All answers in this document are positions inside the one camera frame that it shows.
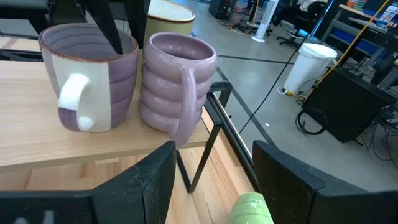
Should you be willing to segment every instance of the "concrete floor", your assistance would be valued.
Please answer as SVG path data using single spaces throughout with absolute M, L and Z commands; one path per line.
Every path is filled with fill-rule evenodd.
M 191 0 L 174 1 L 187 6 L 195 13 L 193 33 L 211 44 L 218 55 L 286 62 L 294 52 L 293 48 L 280 46 L 276 40 L 277 35 L 284 35 L 280 27 L 275 34 L 266 38 L 265 44 L 262 44 L 253 41 L 248 35 L 233 32 L 218 24 L 208 12 L 207 4 Z M 2 32 L 34 35 L 34 30 L 29 26 L 26 21 L 0 20 Z M 219 69 L 212 79 L 229 80 L 233 84 L 235 92 L 231 95 L 226 111 L 232 116 L 234 125 L 240 131 L 264 99 L 284 64 L 219 57 L 218 66 Z M 292 65 L 288 65 L 276 87 L 283 85 L 291 69 Z M 260 139 L 275 144 L 280 150 L 297 159 L 363 189 L 398 189 L 398 170 L 392 162 L 379 160 L 373 151 L 367 151 L 364 146 L 354 142 L 343 144 L 328 132 L 318 136 L 301 133 L 295 126 L 295 118 L 301 107 L 295 101 L 296 98 L 280 95 L 273 89 L 254 119 L 241 132 L 248 148 L 251 148 L 253 140 Z M 307 123 L 309 126 L 317 125 L 310 118 L 307 119 Z M 387 157 L 380 143 L 382 137 L 381 134 L 376 136 L 375 149 Z M 370 135 L 366 135 L 365 140 L 369 142 Z

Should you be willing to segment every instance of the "white tower fan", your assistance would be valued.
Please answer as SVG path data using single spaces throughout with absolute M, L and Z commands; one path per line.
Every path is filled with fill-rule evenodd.
M 267 28 L 271 23 L 272 16 L 274 15 L 275 9 L 278 6 L 279 0 L 269 0 L 267 4 L 267 9 L 262 16 L 260 27 L 256 32 L 255 36 L 251 38 L 257 42 L 264 43 L 264 34 L 266 34 Z

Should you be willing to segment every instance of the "wooden table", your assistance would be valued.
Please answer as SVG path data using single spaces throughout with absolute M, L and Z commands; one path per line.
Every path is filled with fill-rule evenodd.
M 0 48 L 38 50 L 34 40 L 5 41 Z M 41 62 L 0 61 L 0 172 L 147 154 L 169 140 L 144 123 L 135 92 L 127 121 L 103 133 L 74 133 L 59 122 L 57 97 Z M 184 148 L 206 146 L 201 120 Z

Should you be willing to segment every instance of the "mug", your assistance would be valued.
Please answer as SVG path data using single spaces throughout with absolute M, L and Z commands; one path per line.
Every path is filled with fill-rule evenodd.
M 151 0 L 145 28 L 144 42 L 158 32 L 178 32 L 190 35 L 195 14 L 185 6 L 168 0 Z M 139 67 L 143 64 L 142 51 L 139 51 Z M 137 71 L 137 88 L 141 83 L 141 72 Z
M 138 43 L 121 31 L 119 36 L 122 55 L 95 24 L 62 24 L 39 35 L 65 128 L 108 131 L 126 119 L 136 84 Z
M 206 42 L 172 32 L 152 35 L 143 49 L 139 113 L 152 127 L 186 144 L 217 68 L 214 48 Z

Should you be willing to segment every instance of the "green object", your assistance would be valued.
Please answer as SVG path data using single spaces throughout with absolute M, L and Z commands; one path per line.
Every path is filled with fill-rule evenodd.
M 229 224 L 273 224 L 266 201 L 260 193 L 249 192 L 242 194 L 236 200 L 231 213 Z

